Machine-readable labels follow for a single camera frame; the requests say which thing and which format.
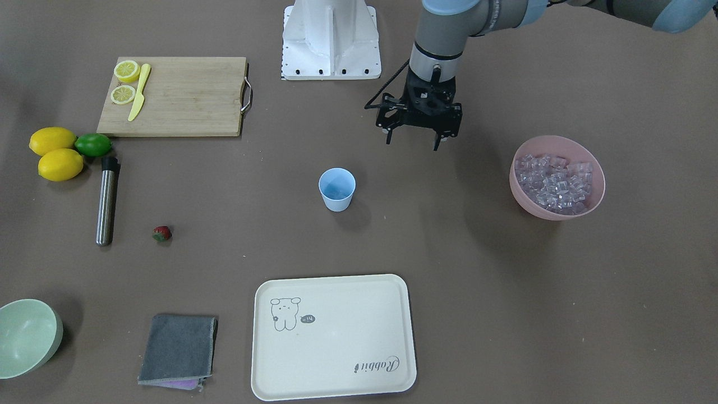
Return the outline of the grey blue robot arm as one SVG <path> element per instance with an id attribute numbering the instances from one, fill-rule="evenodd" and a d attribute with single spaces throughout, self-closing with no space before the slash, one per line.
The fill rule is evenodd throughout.
<path id="1" fill-rule="evenodd" d="M 375 125 L 387 144 L 400 126 L 434 132 L 434 149 L 459 133 L 463 110 L 455 102 L 456 74 L 465 44 L 493 31 L 516 29 L 537 21 L 554 1 L 423 1 L 415 41 L 407 61 L 403 93 L 384 88 L 366 103 L 377 110 Z M 572 7 L 591 8 L 654 31 L 682 33 L 710 13 L 715 1 L 570 1 Z"/>

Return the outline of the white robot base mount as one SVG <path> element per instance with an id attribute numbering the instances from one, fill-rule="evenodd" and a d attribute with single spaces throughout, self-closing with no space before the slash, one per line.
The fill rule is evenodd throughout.
<path id="1" fill-rule="evenodd" d="M 364 1 L 295 1 L 284 9 L 284 80 L 370 80 L 382 73 L 376 10 Z"/>

